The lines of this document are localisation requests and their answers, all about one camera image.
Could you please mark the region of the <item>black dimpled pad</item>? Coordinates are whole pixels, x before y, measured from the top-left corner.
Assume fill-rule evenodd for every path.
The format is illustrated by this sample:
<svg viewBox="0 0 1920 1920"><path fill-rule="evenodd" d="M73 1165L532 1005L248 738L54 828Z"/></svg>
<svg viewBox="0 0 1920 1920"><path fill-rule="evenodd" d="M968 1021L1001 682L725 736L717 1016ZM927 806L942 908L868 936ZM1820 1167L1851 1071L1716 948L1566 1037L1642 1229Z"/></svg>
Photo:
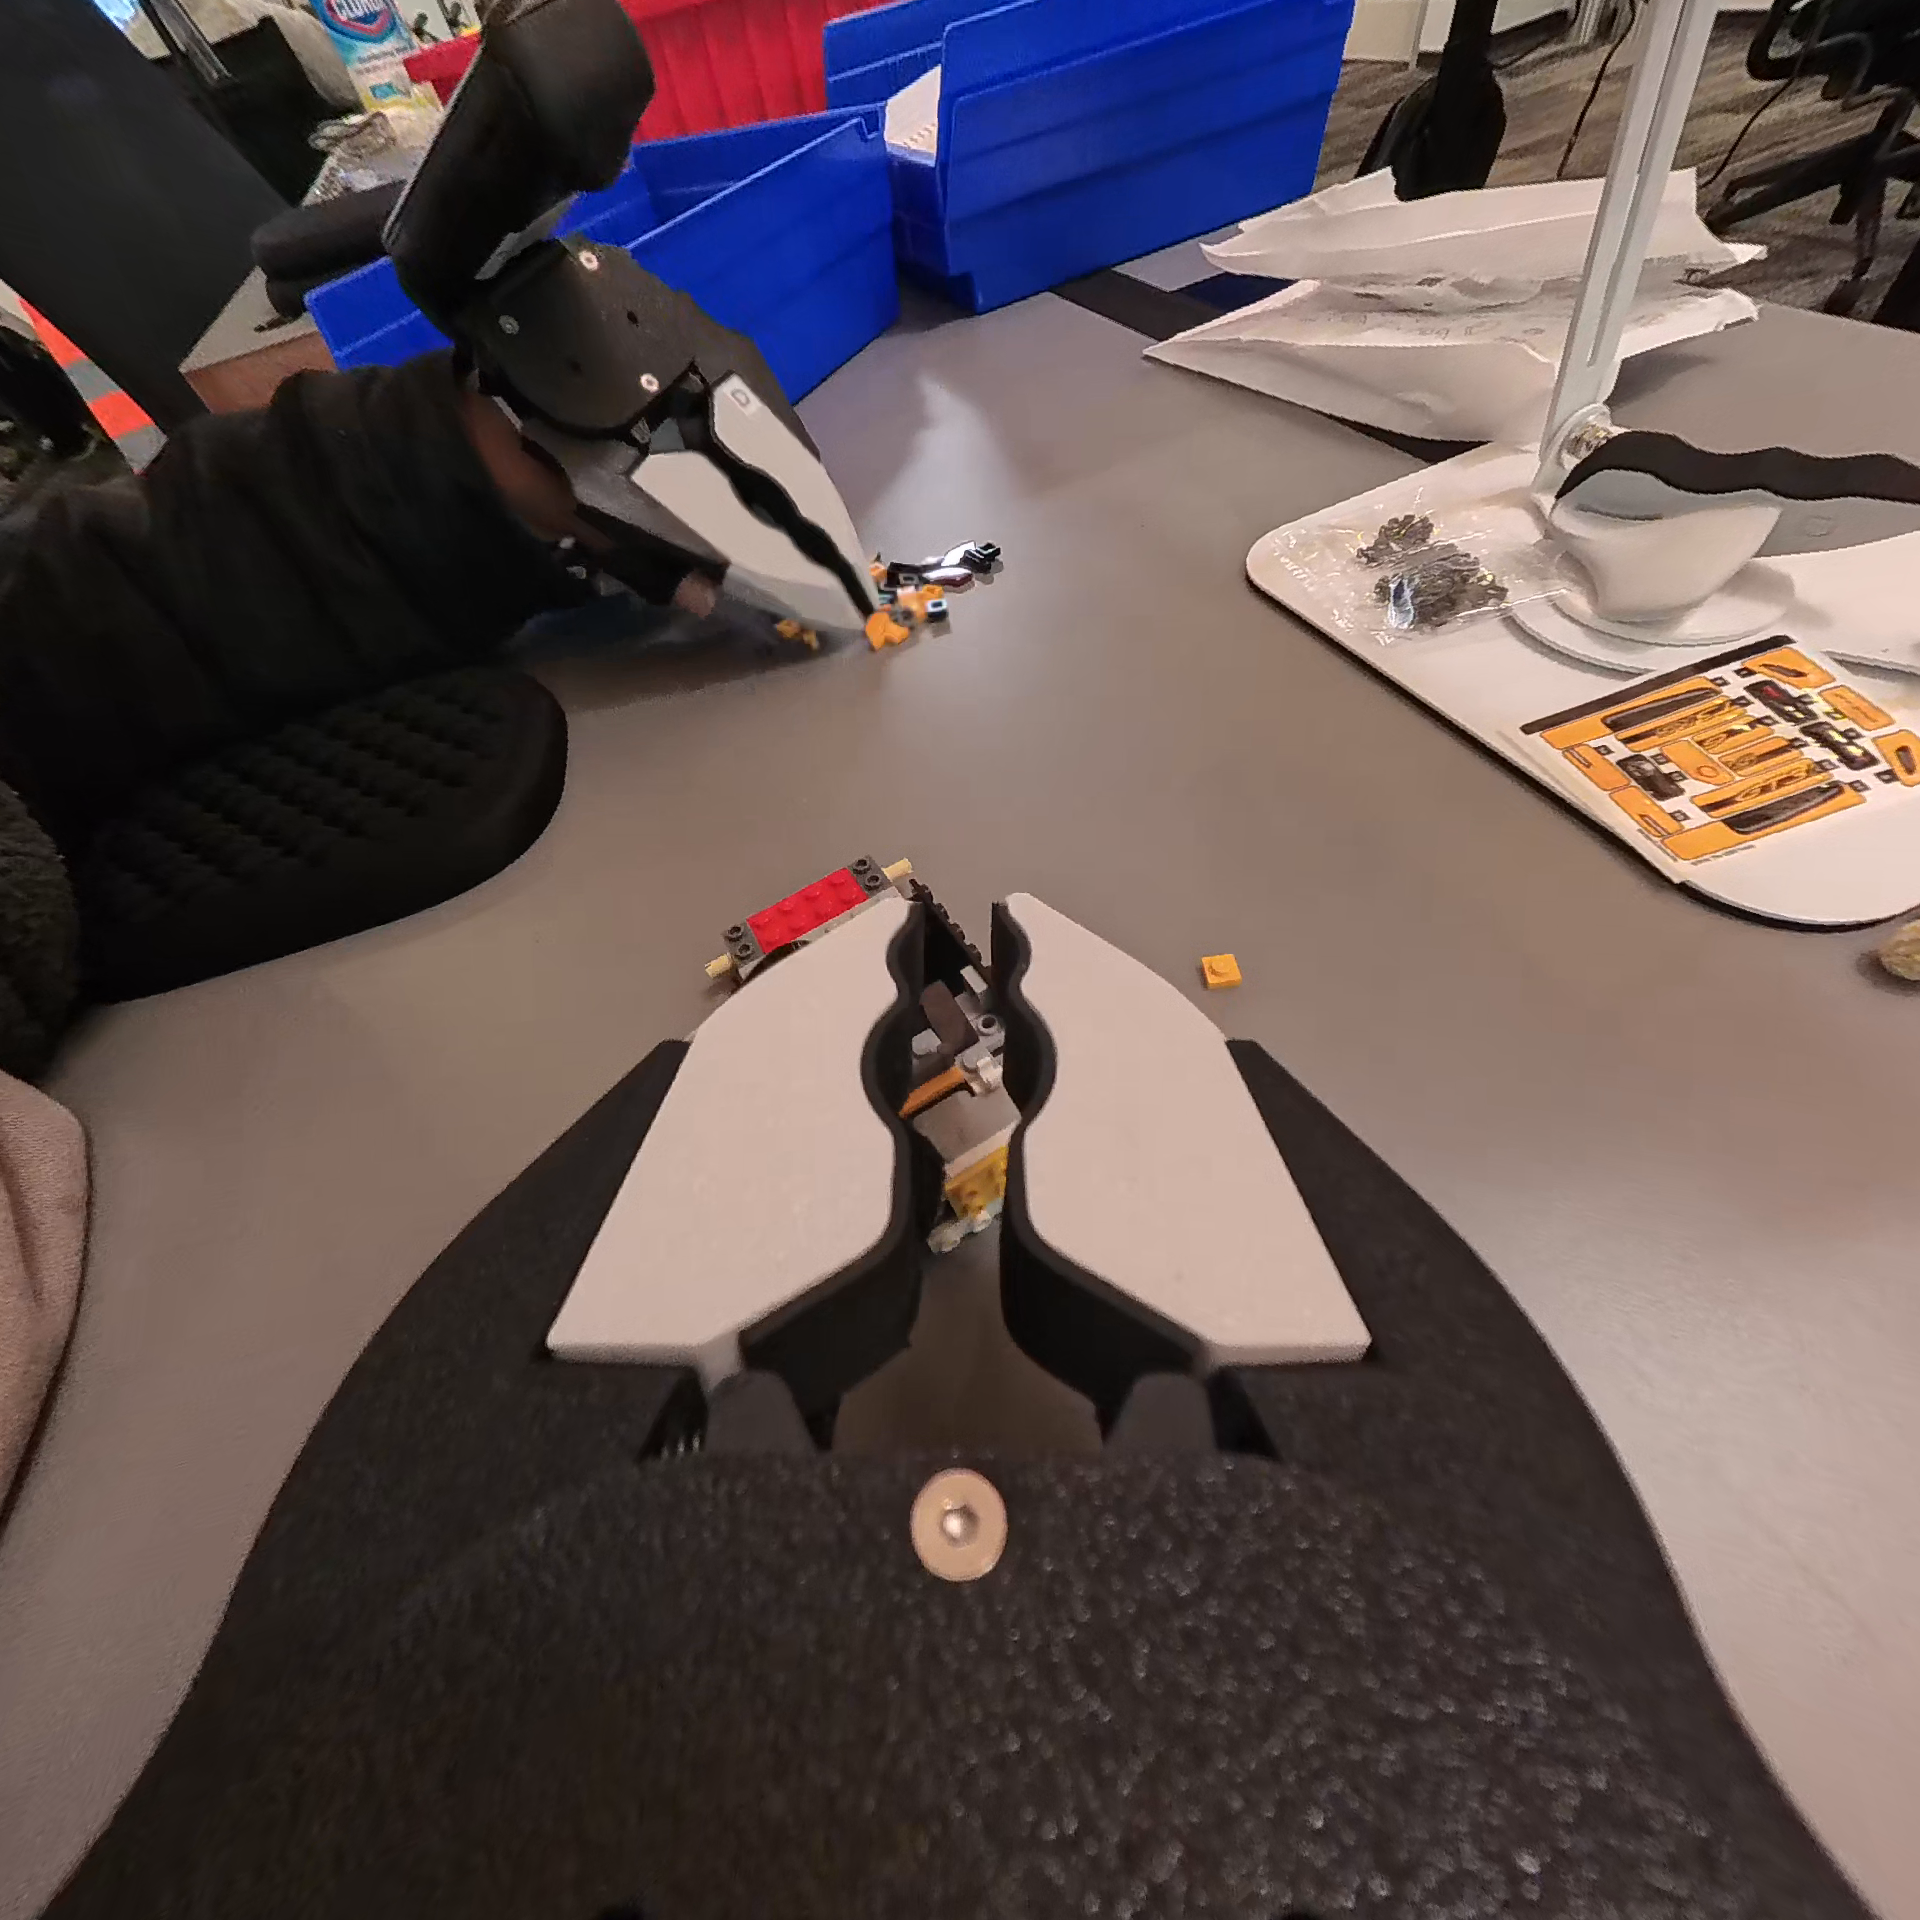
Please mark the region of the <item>black dimpled pad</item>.
<svg viewBox="0 0 1920 1920"><path fill-rule="evenodd" d="M132 1002L393 926L508 872L563 799L558 697L452 669L141 788L79 868L81 987Z"/></svg>

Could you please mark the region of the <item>bag of dark small parts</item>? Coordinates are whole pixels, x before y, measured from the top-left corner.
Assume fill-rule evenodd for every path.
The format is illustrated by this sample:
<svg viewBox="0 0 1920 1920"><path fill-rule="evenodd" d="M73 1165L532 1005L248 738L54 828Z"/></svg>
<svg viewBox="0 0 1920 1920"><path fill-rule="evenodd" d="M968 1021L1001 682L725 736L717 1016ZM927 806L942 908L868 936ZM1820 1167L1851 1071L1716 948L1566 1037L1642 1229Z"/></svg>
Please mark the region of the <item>bag of dark small parts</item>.
<svg viewBox="0 0 1920 1920"><path fill-rule="evenodd" d="M1353 559L1371 576L1391 635L1438 633L1509 604L1506 581L1473 550L1438 538L1430 514L1387 518Z"/></svg>

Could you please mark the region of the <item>pile of small bricks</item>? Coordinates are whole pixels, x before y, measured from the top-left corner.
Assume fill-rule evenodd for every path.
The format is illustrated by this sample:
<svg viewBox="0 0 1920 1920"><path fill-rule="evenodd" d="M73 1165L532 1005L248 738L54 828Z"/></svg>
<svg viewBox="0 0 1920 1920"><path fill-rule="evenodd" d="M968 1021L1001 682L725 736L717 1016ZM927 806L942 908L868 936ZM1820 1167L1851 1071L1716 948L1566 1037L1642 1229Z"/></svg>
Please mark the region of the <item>pile of small bricks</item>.
<svg viewBox="0 0 1920 1920"><path fill-rule="evenodd" d="M1002 569L1006 550L996 541L964 541L930 559L890 559L887 552L868 559L877 608L891 599L917 599L926 616L917 633L947 627L952 604L974 586L992 581Z"/></svg>

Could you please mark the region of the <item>red plastic bin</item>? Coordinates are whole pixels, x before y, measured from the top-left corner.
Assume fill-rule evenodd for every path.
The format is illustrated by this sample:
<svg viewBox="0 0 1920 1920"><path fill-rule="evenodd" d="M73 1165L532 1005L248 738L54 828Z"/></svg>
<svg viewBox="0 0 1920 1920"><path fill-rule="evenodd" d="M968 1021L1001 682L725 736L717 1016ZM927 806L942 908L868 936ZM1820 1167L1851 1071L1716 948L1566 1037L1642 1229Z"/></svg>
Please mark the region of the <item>red plastic bin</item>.
<svg viewBox="0 0 1920 1920"><path fill-rule="evenodd" d="M407 56L444 104L528 123L562 154L726 132L828 108L828 28L877 2L464 6L465 36Z"/></svg>

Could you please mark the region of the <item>grey yellow brick assembly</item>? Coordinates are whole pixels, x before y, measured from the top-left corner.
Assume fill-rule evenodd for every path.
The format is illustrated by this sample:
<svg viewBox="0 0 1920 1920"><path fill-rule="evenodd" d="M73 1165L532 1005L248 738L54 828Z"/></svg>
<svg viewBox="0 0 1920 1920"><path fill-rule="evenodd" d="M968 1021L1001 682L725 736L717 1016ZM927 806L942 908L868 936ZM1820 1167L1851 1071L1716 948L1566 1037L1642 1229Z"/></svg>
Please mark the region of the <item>grey yellow brick assembly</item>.
<svg viewBox="0 0 1920 1920"><path fill-rule="evenodd" d="M962 961L920 996L911 1034L911 1091L900 1116L939 1158L926 1236L947 1258L1006 1204L1022 1103L1006 1082L1006 1018L984 961Z"/></svg>

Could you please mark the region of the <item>crumpled white paper bag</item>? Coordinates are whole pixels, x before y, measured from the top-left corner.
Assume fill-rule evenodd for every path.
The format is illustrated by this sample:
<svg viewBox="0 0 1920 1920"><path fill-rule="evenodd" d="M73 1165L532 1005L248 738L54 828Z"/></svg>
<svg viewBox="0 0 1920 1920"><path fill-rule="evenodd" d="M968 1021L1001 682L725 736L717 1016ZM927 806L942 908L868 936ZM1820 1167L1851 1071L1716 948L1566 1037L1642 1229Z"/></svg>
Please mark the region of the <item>crumpled white paper bag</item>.
<svg viewBox="0 0 1920 1920"><path fill-rule="evenodd" d="M1573 299L1553 282L1506 304L1427 309L1300 282L1145 357L1398 437L1536 444Z"/></svg>
<svg viewBox="0 0 1920 1920"><path fill-rule="evenodd" d="M1225 275L1316 280L1350 291L1537 289L1580 280L1603 179L1528 182L1404 201L1387 171L1263 211L1205 258Z"/></svg>

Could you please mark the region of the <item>person's left forearm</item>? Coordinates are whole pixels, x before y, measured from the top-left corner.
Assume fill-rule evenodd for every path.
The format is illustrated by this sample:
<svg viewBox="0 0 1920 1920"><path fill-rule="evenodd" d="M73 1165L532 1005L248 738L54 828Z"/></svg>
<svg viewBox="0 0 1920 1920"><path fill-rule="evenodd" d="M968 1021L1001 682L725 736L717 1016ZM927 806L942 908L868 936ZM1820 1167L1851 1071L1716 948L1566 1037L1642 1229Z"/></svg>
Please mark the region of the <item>person's left forearm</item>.
<svg viewBox="0 0 1920 1920"><path fill-rule="evenodd" d="M63 855L181 766L589 599L496 484L461 374L447 351L301 372L6 528L2 777Z"/></svg>

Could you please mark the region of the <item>person's left hand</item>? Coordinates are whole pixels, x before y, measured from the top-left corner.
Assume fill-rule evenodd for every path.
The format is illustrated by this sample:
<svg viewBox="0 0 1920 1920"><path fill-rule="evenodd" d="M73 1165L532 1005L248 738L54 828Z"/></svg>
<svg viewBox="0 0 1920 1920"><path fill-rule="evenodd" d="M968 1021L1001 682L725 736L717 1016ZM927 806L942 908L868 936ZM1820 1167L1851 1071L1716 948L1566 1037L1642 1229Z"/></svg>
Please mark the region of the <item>person's left hand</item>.
<svg viewBox="0 0 1920 1920"><path fill-rule="evenodd" d="M464 386L461 418L508 512L536 541L553 547L568 572L621 583L654 608L694 617L718 612L721 586L707 572L677 569L660 559L615 555L610 534L585 518L563 470L523 439L517 421L492 395Z"/></svg>

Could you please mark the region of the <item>black backpack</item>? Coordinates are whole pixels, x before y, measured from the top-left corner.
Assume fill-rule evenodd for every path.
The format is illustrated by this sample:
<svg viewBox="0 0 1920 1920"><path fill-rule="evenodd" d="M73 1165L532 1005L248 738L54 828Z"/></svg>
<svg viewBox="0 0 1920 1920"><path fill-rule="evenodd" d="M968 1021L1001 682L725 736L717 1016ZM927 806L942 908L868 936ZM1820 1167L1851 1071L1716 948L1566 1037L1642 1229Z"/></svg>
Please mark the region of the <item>black backpack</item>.
<svg viewBox="0 0 1920 1920"><path fill-rule="evenodd" d="M1438 69L1380 121L1356 176L1387 171L1398 201L1479 191L1504 140L1491 60L1497 2L1455 2Z"/></svg>

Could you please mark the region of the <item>orange striped dark cloth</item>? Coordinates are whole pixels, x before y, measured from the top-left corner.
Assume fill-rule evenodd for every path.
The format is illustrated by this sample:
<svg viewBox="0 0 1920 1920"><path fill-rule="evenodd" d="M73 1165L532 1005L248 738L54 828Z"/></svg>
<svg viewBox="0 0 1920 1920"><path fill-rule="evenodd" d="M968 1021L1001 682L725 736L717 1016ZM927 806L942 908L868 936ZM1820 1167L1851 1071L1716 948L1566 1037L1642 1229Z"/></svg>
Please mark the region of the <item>orange striped dark cloth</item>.
<svg viewBox="0 0 1920 1920"><path fill-rule="evenodd" d="M59 369L63 383L81 397L94 426L117 448L128 467L146 470L166 444L160 424L53 321L19 299L8 284L2 284L2 315L20 342L33 342L42 362Z"/></svg>

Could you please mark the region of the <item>white book stand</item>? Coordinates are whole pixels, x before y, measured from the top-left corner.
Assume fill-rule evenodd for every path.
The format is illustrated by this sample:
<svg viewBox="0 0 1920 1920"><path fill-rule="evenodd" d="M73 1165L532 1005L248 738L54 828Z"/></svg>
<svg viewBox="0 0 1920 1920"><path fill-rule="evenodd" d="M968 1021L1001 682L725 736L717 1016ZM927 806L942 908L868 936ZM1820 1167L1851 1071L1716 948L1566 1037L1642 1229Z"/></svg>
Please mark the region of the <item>white book stand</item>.
<svg viewBox="0 0 1920 1920"><path fill-rule="evenodd" d="M1714 6L1657 6L1536 444L1254 543L1247 578L1696 897L1916 904L1916 462L1610 418Z"/></svg>

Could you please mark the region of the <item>red black brick chassis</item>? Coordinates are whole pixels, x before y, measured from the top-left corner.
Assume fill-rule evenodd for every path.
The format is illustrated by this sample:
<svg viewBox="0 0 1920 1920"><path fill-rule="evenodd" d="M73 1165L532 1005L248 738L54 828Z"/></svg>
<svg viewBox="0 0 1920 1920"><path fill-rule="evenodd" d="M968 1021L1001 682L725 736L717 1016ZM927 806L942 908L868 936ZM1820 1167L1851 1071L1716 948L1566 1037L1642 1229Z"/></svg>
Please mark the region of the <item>red black brick chassis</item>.
<svg viewBox="0 0 1920 1920"><path fill-rule="evenodd" d="M714 990L741 990L780 957L818 943L838 926L855 919L884 899L927 899L911 857L882 864L871 855L832 868L780 899L752 909L721 934L721 950L709 958Z"/></svg>

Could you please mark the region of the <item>grey desk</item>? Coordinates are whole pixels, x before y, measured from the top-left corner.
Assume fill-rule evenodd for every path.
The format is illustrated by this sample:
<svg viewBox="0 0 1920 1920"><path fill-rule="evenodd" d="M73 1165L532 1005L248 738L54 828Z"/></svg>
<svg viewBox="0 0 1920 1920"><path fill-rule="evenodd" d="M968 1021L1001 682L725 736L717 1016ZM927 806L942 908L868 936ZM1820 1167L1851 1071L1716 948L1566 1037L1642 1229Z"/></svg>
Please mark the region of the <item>grey desk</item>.
<svg viewBox="0 0 1920 1920"><path fill-rule="evenodd" d="M699 1023L721 926L858 853L1126 948L1452 1222L1810 1825L1916 1914L1916 996L1877 936L1703 908L1249 589L1398 448L1064 297L905 304L805 417L873 547L1002 543L947 633L542 658L568 785L514 868L63 1052L94 1263L6 1524L6 1914L111 1820L403 1291Z"/></svg>

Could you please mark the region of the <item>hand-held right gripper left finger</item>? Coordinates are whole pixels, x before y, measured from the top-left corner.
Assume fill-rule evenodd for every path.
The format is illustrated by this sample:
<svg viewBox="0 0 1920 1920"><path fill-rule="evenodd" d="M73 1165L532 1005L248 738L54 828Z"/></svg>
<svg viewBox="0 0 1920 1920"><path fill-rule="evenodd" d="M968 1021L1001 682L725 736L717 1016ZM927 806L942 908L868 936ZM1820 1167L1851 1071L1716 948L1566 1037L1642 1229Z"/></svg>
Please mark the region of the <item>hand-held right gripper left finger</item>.
<svg viewBox="0 0 1920 1920"><path fill-rule="evenodd" d="M548 1325L553 1361L778 1379L814 1443L907 1350L926 1149L900 1116L926 909L896 895L661 1049L672 1074Z"/></svg>

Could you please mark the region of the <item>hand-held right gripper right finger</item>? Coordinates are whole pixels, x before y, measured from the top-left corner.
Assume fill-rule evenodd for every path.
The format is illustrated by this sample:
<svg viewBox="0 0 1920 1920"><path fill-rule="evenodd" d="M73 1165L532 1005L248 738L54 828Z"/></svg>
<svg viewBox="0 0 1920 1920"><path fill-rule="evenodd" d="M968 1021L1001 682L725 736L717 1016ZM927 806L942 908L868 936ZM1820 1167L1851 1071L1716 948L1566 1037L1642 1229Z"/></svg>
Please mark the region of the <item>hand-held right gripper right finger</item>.
<svg viewBox="0 0 1920 1920"><path fill-rule="evenodd" d="M1359 1361L1373 1333L1222 1032L1036 895L989 961L1019 1125L1001 1220L1013 1343L1111 1435L1145 1379Z"/></svg>

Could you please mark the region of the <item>black oval pad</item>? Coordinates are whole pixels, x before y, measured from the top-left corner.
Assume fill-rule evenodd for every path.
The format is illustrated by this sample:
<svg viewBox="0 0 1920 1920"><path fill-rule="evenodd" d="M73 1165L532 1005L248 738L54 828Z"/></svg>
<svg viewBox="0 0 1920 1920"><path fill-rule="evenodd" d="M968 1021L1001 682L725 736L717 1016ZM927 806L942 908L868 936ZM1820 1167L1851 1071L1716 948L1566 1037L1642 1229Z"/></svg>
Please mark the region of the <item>black oval pad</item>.
<svg viewBox="0 0 1920 1920"><path fill-rule="evenodd" d="M403 182L385 182L280 211L254 232L256 268L272 282L316 288L374 263L403 191Z"/></svg>

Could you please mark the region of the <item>orange black sticker sheet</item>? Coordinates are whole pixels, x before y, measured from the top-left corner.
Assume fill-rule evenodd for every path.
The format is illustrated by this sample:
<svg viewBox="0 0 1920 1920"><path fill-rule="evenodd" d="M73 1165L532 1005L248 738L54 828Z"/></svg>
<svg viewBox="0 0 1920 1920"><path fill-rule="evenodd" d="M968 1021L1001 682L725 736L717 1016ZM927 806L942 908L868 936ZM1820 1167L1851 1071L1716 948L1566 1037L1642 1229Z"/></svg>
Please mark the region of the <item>orange black sticker sheet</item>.
<svg viewBox="0 0 1920 1920"><path fill-rule="evenodd" d="M1744 640L1519 724L1524 769L1669 872L1916 815L1916 719L1864 669Z"/></svg>

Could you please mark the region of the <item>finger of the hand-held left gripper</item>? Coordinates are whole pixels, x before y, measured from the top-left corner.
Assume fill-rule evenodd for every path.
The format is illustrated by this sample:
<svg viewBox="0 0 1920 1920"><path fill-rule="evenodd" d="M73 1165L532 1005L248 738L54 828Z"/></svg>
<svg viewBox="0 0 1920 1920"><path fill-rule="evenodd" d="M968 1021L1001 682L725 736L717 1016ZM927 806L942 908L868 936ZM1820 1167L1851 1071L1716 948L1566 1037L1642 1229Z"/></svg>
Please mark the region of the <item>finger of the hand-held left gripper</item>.
<svg viewBox="0 0 1920 1920"><path fill-rule="evenodd" d="M818 633L858 633L863 626L863 617L791 617L769 609L756 589L740 595L728 583L721 538L748 532L750 520L721 467L709 459L709 448L650 443L629 472L629 506L642 529L685 552L696 572L718 578L735 603Z"/></svg>
<svg viewBox="0 0 1920 1920"><path fill-rule="evenodd" d="M741 374L709 390L709 459L744 505L726 532L728 583L791 617L871 617L871 555L834 480L783 414Z"/></svg>

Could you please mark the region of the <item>black office chair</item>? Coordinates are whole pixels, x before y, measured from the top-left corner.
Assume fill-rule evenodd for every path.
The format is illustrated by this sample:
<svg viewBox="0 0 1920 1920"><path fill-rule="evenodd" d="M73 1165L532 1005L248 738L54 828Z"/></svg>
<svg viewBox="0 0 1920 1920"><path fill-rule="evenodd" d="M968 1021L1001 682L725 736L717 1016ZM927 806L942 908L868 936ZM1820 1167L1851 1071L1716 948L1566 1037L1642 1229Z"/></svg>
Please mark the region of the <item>black office chair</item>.
<svg viewBox="0 0 1920 1920"><path fill-rule="evenodd" d="M1810 90L1864 121L1832 144L1739 176L1725 154L1709 179L1718 184L1709 228L1727 232L1834 191L1832 224L1851 228L1860 262L1872 262L1893 187L1907 189L1903 218L1916 218L1917 6L1770 2L1744 72L1767 87L1767 104Z"/></svg>

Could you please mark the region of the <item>wipes canister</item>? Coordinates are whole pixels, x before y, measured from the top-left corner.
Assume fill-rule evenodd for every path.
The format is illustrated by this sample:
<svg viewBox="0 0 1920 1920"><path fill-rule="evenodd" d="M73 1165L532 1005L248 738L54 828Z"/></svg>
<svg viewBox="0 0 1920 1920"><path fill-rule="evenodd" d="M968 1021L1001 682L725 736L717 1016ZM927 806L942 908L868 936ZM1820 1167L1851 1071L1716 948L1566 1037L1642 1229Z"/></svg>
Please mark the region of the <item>wipes canister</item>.
<svg viewBox="0 0 1920 1920"><path fill-rule="evenodd" d="M309 8L333 43L354 98L365 108L416 105L409 60L420 51L420 41L393 2L309 2Z"/></svg>

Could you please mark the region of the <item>beige cloth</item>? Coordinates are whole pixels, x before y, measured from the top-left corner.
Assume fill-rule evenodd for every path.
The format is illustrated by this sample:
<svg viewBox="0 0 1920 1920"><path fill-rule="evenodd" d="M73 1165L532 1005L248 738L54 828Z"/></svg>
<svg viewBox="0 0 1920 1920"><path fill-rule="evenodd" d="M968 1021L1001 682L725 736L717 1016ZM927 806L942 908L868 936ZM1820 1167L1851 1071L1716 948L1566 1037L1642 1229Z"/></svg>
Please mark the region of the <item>beige cloth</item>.
<svg viewBox="0 0 1920 1920"><path fill-rule="evenodd" d="M2 1516L81 1307L90 1149L76 1114L2 1074Z"/></svg>

